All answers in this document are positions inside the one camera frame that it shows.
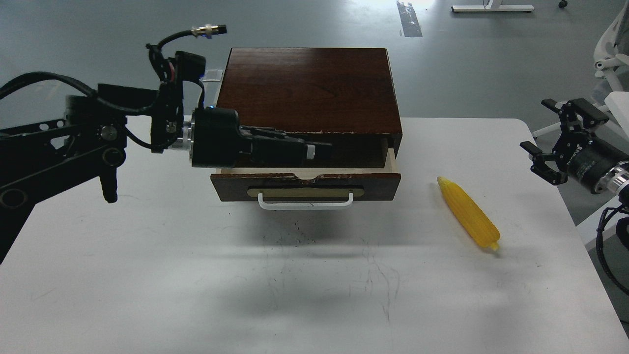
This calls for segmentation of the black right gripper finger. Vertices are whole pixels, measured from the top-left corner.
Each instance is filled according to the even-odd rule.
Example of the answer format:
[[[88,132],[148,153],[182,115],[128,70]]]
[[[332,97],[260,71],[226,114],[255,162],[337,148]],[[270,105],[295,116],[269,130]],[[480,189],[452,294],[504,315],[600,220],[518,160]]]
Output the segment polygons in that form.
[[[541,104],[559,116],[561,134],[596,129],[609,122],[609,117],[584,98],[571,99],[557,107],[554,99],[544,99]]]
[[[524,141],[520,143],[520,147],[523,148],[531,157],[532,166],[530,170],[547,183],[557,186],[564,184],[568,181],[568,173],[564,171],[553,170],[546,162],[557,161],[559,158],[557,154],[546,154],[539,147],[530,141]]]

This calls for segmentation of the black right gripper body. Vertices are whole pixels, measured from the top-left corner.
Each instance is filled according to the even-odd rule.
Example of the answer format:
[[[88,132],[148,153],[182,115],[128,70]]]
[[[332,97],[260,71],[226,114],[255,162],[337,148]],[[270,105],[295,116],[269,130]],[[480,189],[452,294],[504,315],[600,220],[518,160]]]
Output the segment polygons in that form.
[[[568,174],[592,194],[606,190],[603,180],[616,166],[627,163],[627,153],[613,147],[588,131],[560,134],[553,146],[559,171]]]

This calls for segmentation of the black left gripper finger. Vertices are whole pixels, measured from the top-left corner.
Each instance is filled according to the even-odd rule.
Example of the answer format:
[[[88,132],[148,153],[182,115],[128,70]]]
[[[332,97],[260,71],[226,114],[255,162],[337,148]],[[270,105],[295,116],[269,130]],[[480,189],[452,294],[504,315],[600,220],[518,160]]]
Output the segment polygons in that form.
[[[269,166],[303,166],[307,160],[332,157],[333,144],[314,143],[303,139],[253,139],[250,159]]]
[[[291,135],[272,127],[240,126],[240,139],[256,144],[306,144],[303,135]]]

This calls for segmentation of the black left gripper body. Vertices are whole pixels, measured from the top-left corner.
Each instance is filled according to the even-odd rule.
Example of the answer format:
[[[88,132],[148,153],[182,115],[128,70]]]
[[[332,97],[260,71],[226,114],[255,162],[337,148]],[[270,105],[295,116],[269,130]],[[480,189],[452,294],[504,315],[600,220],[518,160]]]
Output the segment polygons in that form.
[[[238,158],[251,153],[251,139],[242,134],[238,112],[196,108],[192,114],[190,159],[196,168],[233,168]]]

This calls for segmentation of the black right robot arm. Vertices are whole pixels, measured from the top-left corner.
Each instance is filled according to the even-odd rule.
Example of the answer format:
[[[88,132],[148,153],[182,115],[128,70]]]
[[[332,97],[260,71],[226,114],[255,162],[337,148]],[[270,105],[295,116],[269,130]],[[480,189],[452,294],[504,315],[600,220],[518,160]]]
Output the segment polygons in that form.
[[[548,154],[529,141],[520,143],[532,157],[530,170],[552,185],[572,177],[592,194],[610,191],[627,205],[628,155],[595,134],[609,117],[584,98],[569,100],[560,108],[554,99],[541,104],[558,114],[561,134]]]

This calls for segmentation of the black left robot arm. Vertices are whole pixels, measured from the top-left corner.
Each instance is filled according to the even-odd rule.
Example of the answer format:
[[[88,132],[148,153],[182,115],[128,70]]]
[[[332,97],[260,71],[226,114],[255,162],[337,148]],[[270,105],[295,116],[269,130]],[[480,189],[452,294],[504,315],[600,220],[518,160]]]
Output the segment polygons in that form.
[[[104,200],[115,203],[116,172],[126,159],[128,140],[154,153],[186,150],[192,166],[200,168],[231,168],[243,155],[254,163],[288,166],[332,157],[332,144],[242,125],[235,110],[205,107],[204,92],[191,120],[185,121],[183,83],[203,87],[206,59],[183,51],[165,58],[162,49],[186,36],[210,39],[225,33],[225,25],[207,24],[146,45],[159,78],[157,90],[106,84],[94,89],[69,76],[43,71],[19,75],[1,87],[2,98],[44,81],[65,83],[80,92],[67,96],[62,118],[1,130],[2,259],[34,206],[50,197],[98,178]]]

